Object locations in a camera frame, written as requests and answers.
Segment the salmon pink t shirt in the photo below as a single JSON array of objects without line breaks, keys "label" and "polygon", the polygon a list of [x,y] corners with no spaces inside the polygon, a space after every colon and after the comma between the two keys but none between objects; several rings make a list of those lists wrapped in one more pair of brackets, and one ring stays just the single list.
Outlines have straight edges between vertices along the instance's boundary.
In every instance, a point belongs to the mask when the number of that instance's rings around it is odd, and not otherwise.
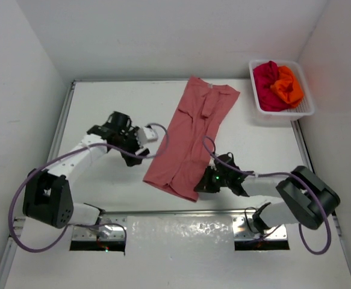
[{"label": "salmon pink t shirt", "polygon": [[214,85],[192,76],[174,112],[159,149],[143,180],[166,193],[195,202],[194,191],[209,165],[204,136],[215,139],[220,124],[239,98],[229,85]]}]

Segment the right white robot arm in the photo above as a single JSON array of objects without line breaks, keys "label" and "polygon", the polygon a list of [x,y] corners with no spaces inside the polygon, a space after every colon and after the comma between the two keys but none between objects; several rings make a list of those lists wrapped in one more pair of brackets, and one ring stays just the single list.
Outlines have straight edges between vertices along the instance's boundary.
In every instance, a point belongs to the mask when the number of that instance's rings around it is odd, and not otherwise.
[{"label": "right white robot arm", "polygon": [[282,199],[278,204],[267,202],[255,210],[248,224],[253,234],[295,223],[318,229],[323,223],[321,211],[328,216],[341,202],[336,192],[305,166],[297,166],[289,175],[272,173],[261,177],[253,171],[240,170],[232,153],[216,157],[205,169],[194,191],[218,193],[222,187],[229,188],[237,196]]}]

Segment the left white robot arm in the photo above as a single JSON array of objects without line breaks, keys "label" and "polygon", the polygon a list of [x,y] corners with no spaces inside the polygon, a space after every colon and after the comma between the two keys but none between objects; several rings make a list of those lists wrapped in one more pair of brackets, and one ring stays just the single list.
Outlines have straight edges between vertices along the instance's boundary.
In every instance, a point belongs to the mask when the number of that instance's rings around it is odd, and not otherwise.
[{"label": "left white robot arm", "polygon": [[151,125],[133,126],[129,116],[113,112],[103,125],[91,127],[70,152],[42,170],[33,170],[25,186],[24,215],[54,228],[94,226],[102,209],[74,201],[73,185],[112,146],[121,149],[128,167],[149,155],[145,147],[158,139]]}]

